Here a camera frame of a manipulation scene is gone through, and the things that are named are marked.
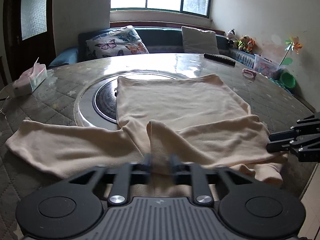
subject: plush animal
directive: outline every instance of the plush animal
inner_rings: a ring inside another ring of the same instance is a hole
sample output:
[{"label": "plush animal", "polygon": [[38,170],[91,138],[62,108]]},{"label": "plush animal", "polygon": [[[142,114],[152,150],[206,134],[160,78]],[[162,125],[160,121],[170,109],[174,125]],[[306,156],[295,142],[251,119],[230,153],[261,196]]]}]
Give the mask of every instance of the plush animal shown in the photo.
[{"label": "plush animal", "polygon": [[229,30],[227,32],[227,38],[228,38],[229,45],[232,46],[234,44],[234,41],[236,41],[235,29]]},{"label": "plush animal", "polygon": [[239,41],[234,42],[233,46],[236,49],[245,50],[249,40],[250,40],[249,36],[245,35],[245,36],[241,37]]},{"label": "plush animal", "polygon": [[248,42],[248,46],[245,49],[245,52],[251,53],[255,44],[256,44],[256,42],[253,39],[250,39],[249,42]]}]

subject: tile floor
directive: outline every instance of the tile floor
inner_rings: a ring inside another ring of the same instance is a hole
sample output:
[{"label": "tile floor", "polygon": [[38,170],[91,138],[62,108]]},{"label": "tile floor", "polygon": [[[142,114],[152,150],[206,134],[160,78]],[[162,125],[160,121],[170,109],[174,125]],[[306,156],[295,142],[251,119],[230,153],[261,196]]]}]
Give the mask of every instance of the tile floor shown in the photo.
[{"label": "tile floor", "polygon": [[307,216],[298,236],[314,239],[320,226],[320,165],[301,202],[306,208]]}]

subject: beige cloth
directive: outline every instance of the beige cloth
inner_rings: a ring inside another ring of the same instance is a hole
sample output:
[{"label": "beige cloth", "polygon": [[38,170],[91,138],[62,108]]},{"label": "beige cloth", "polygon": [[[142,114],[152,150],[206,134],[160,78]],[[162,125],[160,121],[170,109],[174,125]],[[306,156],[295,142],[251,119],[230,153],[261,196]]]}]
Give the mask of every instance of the beige cloth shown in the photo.
[{"label": "beige cloth", "polygon": [[119,166],[151,152],[149,186],[134,195],[188,195],[172,186],[169,155],[208,169],[227,165],[279,186],[286,154],[266,151],[269,132],[250,106],[213,74],[187,80],[118,78],[117,117],[121,127],[67,127],[23,121],[7,140],[16,155],[44,172],[65,178],[97,164]]}]

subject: frosted glass panel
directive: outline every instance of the frosted glass panel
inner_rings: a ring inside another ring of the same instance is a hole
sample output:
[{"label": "frosted glass panel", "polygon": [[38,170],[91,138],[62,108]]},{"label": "frosted glass panel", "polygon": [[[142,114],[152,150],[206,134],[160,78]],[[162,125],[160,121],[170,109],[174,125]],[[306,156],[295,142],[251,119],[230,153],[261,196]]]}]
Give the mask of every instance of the frosted glass panel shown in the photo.
[{"label": "frosted glass panel", "polygon": [[47,0],[21,0],[22,40],[47,31]]}]

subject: window sill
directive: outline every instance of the window sill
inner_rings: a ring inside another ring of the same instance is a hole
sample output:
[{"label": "window sill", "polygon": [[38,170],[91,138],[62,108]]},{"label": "window sill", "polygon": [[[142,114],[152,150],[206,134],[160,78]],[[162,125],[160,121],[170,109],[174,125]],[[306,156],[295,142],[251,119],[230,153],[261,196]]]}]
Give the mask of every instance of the window sill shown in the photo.
[{"label": "window sill", "polygon": [[110,11],[110,22],[122,21],[158,21],[172,22],[203,27],[212,27],[212,19],[179,12],[158,10],[113,10]]}]

